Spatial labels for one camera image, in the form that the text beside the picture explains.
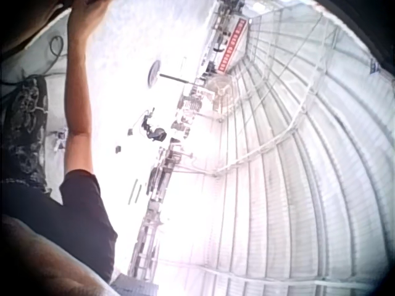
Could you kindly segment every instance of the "skin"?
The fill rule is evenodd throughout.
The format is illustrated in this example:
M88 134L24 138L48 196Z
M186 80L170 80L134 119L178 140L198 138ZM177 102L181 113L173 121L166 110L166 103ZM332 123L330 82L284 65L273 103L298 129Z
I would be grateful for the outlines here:
M99 25L111 0L74 0L67 25L68 60L65 87L65 115L67 137L64 168L93 173L92 163L92 114L86 78L86 43Z

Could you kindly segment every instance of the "metal roof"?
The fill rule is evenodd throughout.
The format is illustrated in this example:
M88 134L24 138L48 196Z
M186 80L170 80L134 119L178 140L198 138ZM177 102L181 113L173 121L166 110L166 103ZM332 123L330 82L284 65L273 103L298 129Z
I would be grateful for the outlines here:
M167 189L159 293L365 295L394 261L392 76L310 6L248 34L236 107L195 119Z

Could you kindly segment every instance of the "person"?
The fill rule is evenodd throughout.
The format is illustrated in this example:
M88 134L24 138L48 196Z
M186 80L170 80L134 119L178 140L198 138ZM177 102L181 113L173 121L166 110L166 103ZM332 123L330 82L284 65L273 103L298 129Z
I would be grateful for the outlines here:
M110 289L106 282L114 269L117 233L93 170L85 68L88 37L110 2L74 0L67 25L64 106L69 132L60 185L62 205L50 198L44 172L45 79L38 75L26 78L1 110L2 264L4 259L4 266L12 270L33 271L35 279L52 291L49 295L65 295L65 289L70 292L67 295L74 295L86 285L100 291Z

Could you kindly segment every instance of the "curved roof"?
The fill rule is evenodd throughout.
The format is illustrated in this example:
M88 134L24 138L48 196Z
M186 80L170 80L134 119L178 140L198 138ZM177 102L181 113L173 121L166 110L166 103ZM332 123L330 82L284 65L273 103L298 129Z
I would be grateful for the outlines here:
M237 107L196 119L193 161L167 189L164 295L375 286L394 261L395 99L374 61L310 6L252 19L229 73Z

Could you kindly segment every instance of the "red sign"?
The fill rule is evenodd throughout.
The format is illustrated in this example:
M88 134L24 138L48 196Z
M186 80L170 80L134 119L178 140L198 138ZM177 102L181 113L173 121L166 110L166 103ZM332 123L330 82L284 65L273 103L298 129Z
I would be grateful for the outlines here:
M233 31L233 34L229 40L228 47L227 47L225 53L223 54L221 63L218 67L219 71L225 72L225 70L227 69L230 58L232 57L233 52L236 49L236 45L239 41L239 38L241 36L241 33L243 32L243 29L244 29L244 26L246 25L246 23L247 23L247 21L245 19L239 18L237 26L236 26L235 30Z

